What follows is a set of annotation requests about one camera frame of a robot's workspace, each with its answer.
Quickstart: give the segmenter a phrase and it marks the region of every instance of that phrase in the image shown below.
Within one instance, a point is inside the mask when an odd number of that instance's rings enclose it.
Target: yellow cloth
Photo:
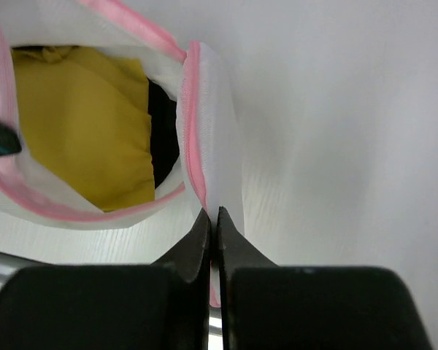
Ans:
[[[103,211],[154,200],[149,84],[138,60],[89,47],[12,51],[34,159]]]

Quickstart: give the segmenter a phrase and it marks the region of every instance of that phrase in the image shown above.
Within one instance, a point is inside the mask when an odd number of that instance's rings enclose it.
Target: folded yellow cloth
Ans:
[[[138,60],[90,47],[12,51],[34,159],[103,211],[154,200],[149,84]]]

